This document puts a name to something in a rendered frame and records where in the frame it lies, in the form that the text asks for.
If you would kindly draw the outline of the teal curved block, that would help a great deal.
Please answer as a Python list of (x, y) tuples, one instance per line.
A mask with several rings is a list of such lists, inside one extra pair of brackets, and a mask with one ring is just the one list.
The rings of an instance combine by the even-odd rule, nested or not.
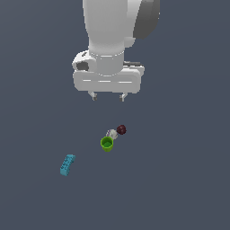
[(64, 176), (68, 176), (70, 172), (70, 166), (74, 161), (75, 161), (74, 155), (67, 155), (60, 167), (60, 174)]

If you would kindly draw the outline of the small white crumpled object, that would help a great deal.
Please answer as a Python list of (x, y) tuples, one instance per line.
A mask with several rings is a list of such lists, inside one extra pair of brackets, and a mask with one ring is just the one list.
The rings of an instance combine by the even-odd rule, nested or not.
[(111, 137), (113, 140), (118, 138), (118, 133), (115, 129), (109, 129), (106, 133), (107, 137)]

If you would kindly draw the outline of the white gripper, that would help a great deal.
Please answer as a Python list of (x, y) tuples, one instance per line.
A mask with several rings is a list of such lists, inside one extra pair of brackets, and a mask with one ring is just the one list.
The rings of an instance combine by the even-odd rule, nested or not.
[(116, 75), (97, 75), (89, 71), (74, 71), (74, 85), (78, 91), (87, 91), (93, 101), (97, 101), (95, 92), (123, 93), (119, 101), (124, 102), (128, 93), (140, 90), (141, 76), (145, 67), (138, 62), (125, 62), (123, 69)]

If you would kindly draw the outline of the green cup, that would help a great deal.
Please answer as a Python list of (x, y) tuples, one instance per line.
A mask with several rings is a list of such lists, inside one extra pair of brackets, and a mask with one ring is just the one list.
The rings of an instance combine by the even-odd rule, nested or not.
[(110, 152), (113, 148), (113, 139), (111, 137), (103, 137), (101, 139), (101, 147), (105, 152)]

